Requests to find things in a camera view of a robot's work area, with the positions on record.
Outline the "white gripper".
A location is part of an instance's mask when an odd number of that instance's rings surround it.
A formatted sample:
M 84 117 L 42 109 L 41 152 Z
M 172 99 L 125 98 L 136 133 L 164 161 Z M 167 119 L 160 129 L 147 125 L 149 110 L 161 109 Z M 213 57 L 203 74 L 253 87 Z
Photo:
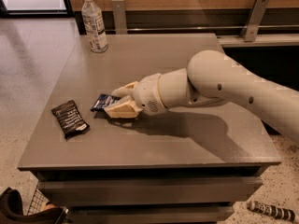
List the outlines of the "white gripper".
M 134 119 L 140 112 L 149 116 L 166 112 L 160 93 L 159 78 L 161 74 L 144 77 L 139 82 L 134 81 L 114 90 L 111 94 L 117 97 L 133 95 L 134 100 L 120 99 L 115 104 L 104 108 L 112 119 Z

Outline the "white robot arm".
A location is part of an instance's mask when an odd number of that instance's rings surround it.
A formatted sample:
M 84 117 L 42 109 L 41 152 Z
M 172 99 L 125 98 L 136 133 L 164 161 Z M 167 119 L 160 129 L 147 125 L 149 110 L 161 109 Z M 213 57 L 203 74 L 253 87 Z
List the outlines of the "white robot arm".
M 277 132 L 299 140 L 298 91 L 263 79 L 224 53 L 203 50 L 188 66 L 154 74 L 112 92 L 119 100 L 105 108 L 113 119 L 153 116 L 178 106 L 209 107 L 232 102 Z

